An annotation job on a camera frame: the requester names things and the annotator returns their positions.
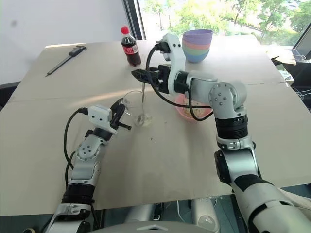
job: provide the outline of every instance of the stacked bowl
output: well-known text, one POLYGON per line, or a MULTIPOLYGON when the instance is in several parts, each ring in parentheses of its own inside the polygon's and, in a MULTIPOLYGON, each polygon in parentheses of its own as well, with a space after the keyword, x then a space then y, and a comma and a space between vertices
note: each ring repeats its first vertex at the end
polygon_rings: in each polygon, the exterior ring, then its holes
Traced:
POLYGON ((195 29, 184 32, 182 48, 186 59, 192 63, 203 61, 212 41, 213 30, 195 29))

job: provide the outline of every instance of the red label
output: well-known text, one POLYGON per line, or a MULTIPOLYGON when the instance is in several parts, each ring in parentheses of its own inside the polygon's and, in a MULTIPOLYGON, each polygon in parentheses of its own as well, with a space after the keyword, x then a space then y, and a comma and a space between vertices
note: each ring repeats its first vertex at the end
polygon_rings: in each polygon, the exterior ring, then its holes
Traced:
POLYGON ((123 50, 124 50, 125 54, 128 54, 128 55, 132 55, 132 54, 135 54, 138 52, 137 45, 134 45, 133 47, 123 46, 123 50))

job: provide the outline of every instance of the pink bowl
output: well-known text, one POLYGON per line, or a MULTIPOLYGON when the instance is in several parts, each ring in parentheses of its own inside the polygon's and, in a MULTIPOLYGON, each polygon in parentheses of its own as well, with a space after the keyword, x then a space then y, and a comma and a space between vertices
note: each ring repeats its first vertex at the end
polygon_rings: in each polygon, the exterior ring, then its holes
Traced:
MULTIPOLYGON (((178 104, 185 104, 184 103, 184 100, 185 100, 185 95, 183 95, 183 94, 179 94, 177 97, 176 97, 176 99, 175 99, 175 103, 178 103, 178 104)), ((184 111, 184 109, 185 108, 181 108, 181 107, 176 107, 176 109, 177 109, 177 111, 178 111, 178 113, 184 118, 184 119, 186 119, 186 120, 188 120, 188 121, 195 121, 195 122, 197 122, 195 119, 193 119, 193 117, 189 117, 189 116, 187 116, 186 115, 186 113, 185 113, 185 111, 184 111)), ((203 117, 206 117, 209 113, 211 113, 212 112, 212 109, 211 108, 203 108, 203 112, 200 114, 200 115, 198 115, 197 117, 198 118, 203 118, 203 117)))
POLYGON ((196 45, 190 42, 187 42, 185 40, 182 41, 182 45, 185 45, 191 49, 195 49, 195 50, 206 50, 210 47, 210 44, 206 44, 206 45, 196 45))

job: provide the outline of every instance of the purple bowl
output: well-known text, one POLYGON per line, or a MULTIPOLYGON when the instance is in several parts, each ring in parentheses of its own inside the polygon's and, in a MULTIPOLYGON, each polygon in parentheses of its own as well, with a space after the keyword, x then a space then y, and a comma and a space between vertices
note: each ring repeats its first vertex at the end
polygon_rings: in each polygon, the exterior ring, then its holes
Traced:
POLYGON ((183 37, 183 41, 188 43, 196 44, 196 45, 207 45, 212 41, 212 36, 209 38, 185 38, 183 37))
POLYGON ((185 37, 209 37, 213 35, 213 30, 210 29, 194 29, 183 33, 185 37))

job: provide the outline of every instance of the gray floor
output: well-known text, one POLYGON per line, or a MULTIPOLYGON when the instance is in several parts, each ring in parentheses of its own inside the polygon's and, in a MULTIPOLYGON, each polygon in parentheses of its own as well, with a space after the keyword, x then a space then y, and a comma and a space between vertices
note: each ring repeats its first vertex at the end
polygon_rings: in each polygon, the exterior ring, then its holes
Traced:
MULTIPOLYGON (((287 187, 284 190, 311 198, 311 185, 299 185, 287 187)), ((213 198, 213 202, 217 199, 215 210, 221 224, 222 233, 245 233, 242 228, 242 219, 235 216, 235 209, 231 201, 231 195, 225 195, 213 198)), ((129 208, 118 208, 107 210, 105 213, 105 226, 121 224, 125 220, 129 208)), ((191 210, 186 200, 180 201, 180 214, 182 218, 191 223, 191 210)), ((40 232, 42 226, 47 222, 51 215, 33 215, 33 216, 1 216, 0 217, 0 233, 22 233, 24 229, 32 227, 37 233, 40 232)), ((163 220, 166 221, 182 221, 177 214, 177 204, 175 201, 165 203, 163 220)))

